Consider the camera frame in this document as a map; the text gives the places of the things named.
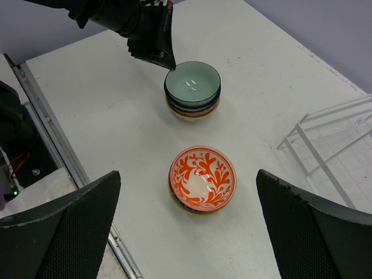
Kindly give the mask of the black floral pattern bowl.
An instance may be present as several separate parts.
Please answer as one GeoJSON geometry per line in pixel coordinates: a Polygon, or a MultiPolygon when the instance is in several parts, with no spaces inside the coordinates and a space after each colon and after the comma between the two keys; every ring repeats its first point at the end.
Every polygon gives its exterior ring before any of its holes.
{"type": "Polygon", "coordinates": [[[201,111],[201,112],[182,112],[182,111],[177,110],[173,107],[169,107],[169,109],[170,109],[171,112],[176,112],[176,113],[184,115],[184,116],[199,117],[199,116],[203,116],[203,115],[206,115],[206,114],[209,114],[209,113],[213,113],[217,108],[215,107],[215,108],[211,108],[211,109],[204,110],[204,111],[201,111]]]}

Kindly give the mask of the orange striped bowl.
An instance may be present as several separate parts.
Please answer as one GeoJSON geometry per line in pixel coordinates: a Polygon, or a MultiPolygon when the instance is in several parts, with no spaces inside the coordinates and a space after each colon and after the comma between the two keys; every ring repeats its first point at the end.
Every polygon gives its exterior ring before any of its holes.
{"type": "Polygon", "coordinates": [[[208,212],[227,206],[237,189],[237,175],[222,152],[209,146],[192,146],[172,161],[168,184],[184,205],[208,212]]]}

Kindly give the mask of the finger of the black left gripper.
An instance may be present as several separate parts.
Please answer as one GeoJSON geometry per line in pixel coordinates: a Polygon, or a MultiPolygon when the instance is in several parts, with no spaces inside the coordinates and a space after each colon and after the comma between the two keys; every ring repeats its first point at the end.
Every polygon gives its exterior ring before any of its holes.
{"type": "Polygon", "coordinates": [[[173,8],[162,8],[159,13],[159,24],[150,35],[145,37],[145,46],[139,52],[139,59],[164,67],[168,70],[176,68],[174,57],[171,27],[173,8]]]}

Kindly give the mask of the yellow rimmed sun pattern bowl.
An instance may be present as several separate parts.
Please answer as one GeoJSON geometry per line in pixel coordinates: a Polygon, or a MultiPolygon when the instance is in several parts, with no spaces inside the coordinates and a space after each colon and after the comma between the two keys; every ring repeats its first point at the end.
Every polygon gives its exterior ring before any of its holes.
{"type": "Polygon", "coordinates": [[[194,214],[197,216],[210,216],[213,214],[216,214],[219,210],[211,211],[211,212],[200,212],[197,210],[193,210],[187,206],[185,206],[175,195],[173,192],[170,192],[170,196],[172,197],[173,201],[176,203],[177,206],[179,206],[182,210],[185,210],[187,213],[194,214]]]}

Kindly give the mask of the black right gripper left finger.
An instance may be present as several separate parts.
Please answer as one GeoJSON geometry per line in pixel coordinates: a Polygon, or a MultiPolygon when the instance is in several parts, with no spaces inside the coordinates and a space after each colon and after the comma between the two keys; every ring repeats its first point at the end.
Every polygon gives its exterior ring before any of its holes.
{"type": "Polygon", "coordinates": [[[111,171],[1,219],[1,278],[97,278],[121,188],[111,171]]]}

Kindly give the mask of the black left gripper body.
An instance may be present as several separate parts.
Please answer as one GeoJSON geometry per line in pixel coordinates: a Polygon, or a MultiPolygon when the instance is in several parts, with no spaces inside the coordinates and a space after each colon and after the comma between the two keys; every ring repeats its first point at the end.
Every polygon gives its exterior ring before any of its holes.
{"type": "Polygon", "coordinates": [[[73,1],[69,17],[79,28],[92,21],[127,39],[128,51],[139,59],[145,37],[159,24],[162,8],[171,8],[171,1],[73,1]]]}

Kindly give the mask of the blue triangle pattern bowl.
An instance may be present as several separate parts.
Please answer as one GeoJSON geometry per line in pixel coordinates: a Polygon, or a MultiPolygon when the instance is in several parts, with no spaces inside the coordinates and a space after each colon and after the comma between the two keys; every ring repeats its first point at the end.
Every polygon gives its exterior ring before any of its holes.
{"type": "Polygon", "coordinates": [[[190,207],[184,205],[175,195],[175,193],[173,192],[173,190],[169,187],[169,194],[170,196],[172,197],[173,201],[176,203],[177,206],[179,206],[180,208],[186,210],[187,212],[189,213],[192,213],[192,214],[198,214],[198,215],[210,215],[210,214],[215,214],[219,211],[221,211],[223,208],[221,209],[218,209],[218,210],[212,210],[212,211],[208,211],[208,212],[201,212],[201,211],[198,211],[198,210],[194,210],[194,209],[191,209],[190,207]]]}

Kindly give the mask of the pale green rimmed bowl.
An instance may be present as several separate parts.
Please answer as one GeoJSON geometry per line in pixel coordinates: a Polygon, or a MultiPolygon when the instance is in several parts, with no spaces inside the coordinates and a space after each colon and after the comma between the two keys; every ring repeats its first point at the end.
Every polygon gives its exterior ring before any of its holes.
{"type": "Polygon", "coordinates": [[[183,62],[166,75],[164,91],[176,105],[208,105],[220,95],[221,78],[211,65],[199,61],[183,62]]]}

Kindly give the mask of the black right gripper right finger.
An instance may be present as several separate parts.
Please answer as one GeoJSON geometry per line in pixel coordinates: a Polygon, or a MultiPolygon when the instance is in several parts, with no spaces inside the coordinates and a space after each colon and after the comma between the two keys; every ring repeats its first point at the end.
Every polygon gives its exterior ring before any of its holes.
{"type": "Polygon", "coordinates": [[[281,278],[371,278],[371,215],[265,170],[257,192],[281,278]]]}

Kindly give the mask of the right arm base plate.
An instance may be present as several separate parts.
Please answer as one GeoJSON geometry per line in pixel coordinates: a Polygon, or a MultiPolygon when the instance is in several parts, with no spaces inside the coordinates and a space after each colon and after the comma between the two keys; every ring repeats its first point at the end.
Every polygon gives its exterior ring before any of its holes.
{"type": "Polygon", "coordinates": [[[1,109],[1,152],[8,158],[4,175],[12,190],[6,201],[58,169],[26,108],[20,116],[1,109]]]}

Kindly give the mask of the dark blue bowl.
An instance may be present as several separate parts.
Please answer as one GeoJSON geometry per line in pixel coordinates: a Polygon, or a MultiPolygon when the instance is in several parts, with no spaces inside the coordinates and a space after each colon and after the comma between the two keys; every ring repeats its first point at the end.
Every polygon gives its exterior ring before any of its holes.
{"type": "Polygon", "coordinates": [[[171,107],[176,108],[177,110],[180,110],[180,111],[183,111],[183,112],[201,112],[201,111],[204,111],[204,110],[211,109],[211,108],[217,106],[220,103],[220,100],[217,100],[217,101],[212,102],[212,103],[210,103],[208,105],[205,105],[205,106],[198,106],[198,107],[192,108],[192,107],[183,107],[183,106],[180,106],[180,105],[176,105],[176,104],[172,103],[170,100],[168,100],[167,98],[165,100],[171,107]]]}

